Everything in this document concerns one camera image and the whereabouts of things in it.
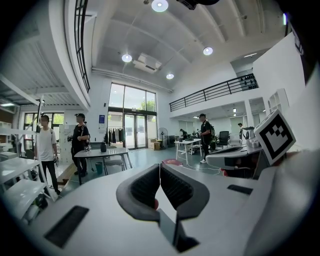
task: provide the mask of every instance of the glass door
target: glass door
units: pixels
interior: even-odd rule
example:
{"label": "glass door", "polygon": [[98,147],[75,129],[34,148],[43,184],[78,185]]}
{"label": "glass door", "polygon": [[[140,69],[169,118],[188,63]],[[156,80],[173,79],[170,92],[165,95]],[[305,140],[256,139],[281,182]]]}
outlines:
{"label": "glass door", "polygon": [[146,116],[138,114],[124,115],[125,147],[130,150],[147,147]]}

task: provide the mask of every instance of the trash bin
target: trash bin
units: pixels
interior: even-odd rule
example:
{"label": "trash bin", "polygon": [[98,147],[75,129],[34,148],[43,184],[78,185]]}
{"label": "trash bin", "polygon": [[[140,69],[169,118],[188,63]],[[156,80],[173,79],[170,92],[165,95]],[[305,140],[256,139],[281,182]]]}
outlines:
{"label": "trash bin", "polygon": [[96,168],[97,174],[99,174],[99,175],[102,174],[102,162],[96,162],[95,168]]}

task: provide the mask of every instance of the black railing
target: black railing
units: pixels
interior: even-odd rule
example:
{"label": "black railing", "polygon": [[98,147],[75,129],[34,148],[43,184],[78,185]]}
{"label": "black railing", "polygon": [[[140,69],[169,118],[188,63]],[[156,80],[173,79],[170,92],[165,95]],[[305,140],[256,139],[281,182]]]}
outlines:
{"label": "black railing", "polygon": [[85,54],[84,54],[84,28],[85,28],[87,4],[88,4],[88,0],[75,1],[74,40],[75,40],[76,57],[78,59],[81,77],[82,77],[86,92],[89,92],[90,85],[89,85],[89,80],[87,76]]}
{"label": "black railing", "polygon": [[244,92],[256,88],[258,88],[258,84],[254,74],[239,76],[237,78],[196,91],[186,97],[177,99],[170,103],[170,110],[172,112],[200,102],[206,102],[214,98],[231,95],[238,92]]}

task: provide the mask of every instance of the black t-shirt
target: black t-shirt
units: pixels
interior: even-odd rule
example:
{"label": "black t-shirt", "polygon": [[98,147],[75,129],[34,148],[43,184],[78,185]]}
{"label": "black t-shirt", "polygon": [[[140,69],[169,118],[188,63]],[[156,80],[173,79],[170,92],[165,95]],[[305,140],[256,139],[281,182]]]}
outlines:
{"label": "black t-shirt", "polygon": [[[201,124],[201,132],[204,133],[206,131],[211,132],[211,125],[208,121],[205,121]],[[204,142],[209,143],[211,141],[211,133],[203,135],[202,139]]]}
{"label": "black t-shirt", "polygon": [[79,149],[79,150],[83,150],[85,148],[85,144],[86,141],[85,140],[78,140],[79,136],[86,136],[89,135],[89,130],[88,128],[83,125],[83,130],[82,130],[82,126],[76,126],[73,130],[73,136],[72,136],[72,147],[74,149]]}

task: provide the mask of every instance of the bottle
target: bottle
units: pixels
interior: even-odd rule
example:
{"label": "bottle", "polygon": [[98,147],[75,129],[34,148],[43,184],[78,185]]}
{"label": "bottle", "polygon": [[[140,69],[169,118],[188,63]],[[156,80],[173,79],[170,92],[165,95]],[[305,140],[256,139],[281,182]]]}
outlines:
{"label": "bottle", "polygon": [[101,142],[100,151],[101,152],[106,152],[107,151],[107,145],[106,145],[105,142]]}

